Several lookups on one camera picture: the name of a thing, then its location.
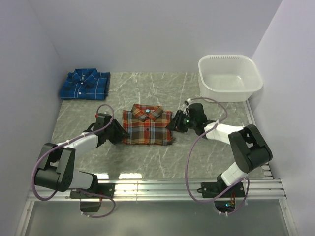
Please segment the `blue plaid shirt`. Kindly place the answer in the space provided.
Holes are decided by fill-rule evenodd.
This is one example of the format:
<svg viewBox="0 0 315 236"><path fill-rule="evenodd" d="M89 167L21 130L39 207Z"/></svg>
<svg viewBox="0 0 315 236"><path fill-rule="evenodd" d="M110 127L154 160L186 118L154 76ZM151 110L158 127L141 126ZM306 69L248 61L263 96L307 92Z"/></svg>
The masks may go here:
<svg viewBox="0 0 315 236"><path fill-rule="evenodd" d="M69 72L60 90L62 100L105 100L110 85L110 72L80 68Z"/></svg>

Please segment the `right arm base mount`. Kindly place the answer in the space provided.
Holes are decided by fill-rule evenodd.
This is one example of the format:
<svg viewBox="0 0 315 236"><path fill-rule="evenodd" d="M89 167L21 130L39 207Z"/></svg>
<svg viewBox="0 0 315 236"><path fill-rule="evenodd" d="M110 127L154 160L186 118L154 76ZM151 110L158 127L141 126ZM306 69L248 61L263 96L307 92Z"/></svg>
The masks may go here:
<svg viewBox="0 0 315 236"><path fill-rule="evenodd" d="M203 198L214 198L223 190L225 190L227 186L225 183L216 182L202 182L201 187L197 189L197 192L202 194ZM244 197L245 190L243 184L240 182L225 192L221 198L230 198L230 197Z"/></svg>

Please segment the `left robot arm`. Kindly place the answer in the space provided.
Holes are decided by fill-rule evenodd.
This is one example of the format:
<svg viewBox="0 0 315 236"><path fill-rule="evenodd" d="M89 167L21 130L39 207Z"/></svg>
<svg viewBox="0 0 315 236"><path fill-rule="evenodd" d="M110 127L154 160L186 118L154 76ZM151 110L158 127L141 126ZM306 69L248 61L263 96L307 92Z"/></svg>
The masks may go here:
<svg viewBox="0 0 315 236"><path fill-rule="evenodd" d="M98 148L106 141L112 144L120 143L130 134L120 123L109 114L96 114L96 121L84 130L78 137L63 143L46 143L32 173L32 190L36 186L48 188L55 192L64 192L74 188L73 180L78 180L78 188L88 198L95 197L99 185L94 182L95 175L86 172L75 173L74 166L77 157Z"/></svg>

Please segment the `red brown plaid shirt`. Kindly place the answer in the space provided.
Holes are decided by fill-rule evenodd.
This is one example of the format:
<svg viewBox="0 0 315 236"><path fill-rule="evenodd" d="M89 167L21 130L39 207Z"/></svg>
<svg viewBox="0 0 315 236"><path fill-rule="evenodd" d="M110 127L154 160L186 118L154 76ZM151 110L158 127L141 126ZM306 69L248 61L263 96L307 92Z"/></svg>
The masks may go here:
<svg viewBox="0 0 315 236"><path fill-rule="evenodd" d="M129 137L123 139L123 143L171 145L173 137L166 127L172 119L172 112L164 110L162 106L134 104L130 111L122 111L123 128L129 134Z"/></svg>

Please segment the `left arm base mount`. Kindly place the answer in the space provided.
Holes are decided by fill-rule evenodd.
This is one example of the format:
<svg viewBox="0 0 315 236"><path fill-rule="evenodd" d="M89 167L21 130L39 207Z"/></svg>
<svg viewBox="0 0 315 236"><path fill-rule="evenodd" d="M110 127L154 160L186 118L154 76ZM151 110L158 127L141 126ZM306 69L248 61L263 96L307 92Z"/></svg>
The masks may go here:
<svg viewBox="0 0 315 236"><path fill-rule="evenodd" d="M70 198L71 199L91 199L91 198L97 198L95 194L107 196L110 198L114 197L114 191L115 191L115 184L114 183L98 183L96 187L86 189L87 193L83 193L80 190L71 190L70 192Z"/></svg>

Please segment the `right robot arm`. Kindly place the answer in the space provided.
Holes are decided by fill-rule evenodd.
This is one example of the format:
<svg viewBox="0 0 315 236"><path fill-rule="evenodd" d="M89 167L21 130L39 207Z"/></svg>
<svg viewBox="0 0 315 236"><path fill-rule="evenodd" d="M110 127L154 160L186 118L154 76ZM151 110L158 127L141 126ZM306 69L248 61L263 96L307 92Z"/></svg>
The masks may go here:
<svg viewBox="0 0 315 236"><path fill-rule="evenodd" d="M208 120L200 103L188 105L185 111L178 110L166 128L181 133L193 129L204 139L230 145L234 162L218 176L215 183L217 192L224 197L234 191L236 181L273 158L269 146L255 125L232 126L218 120Z"/></svg>

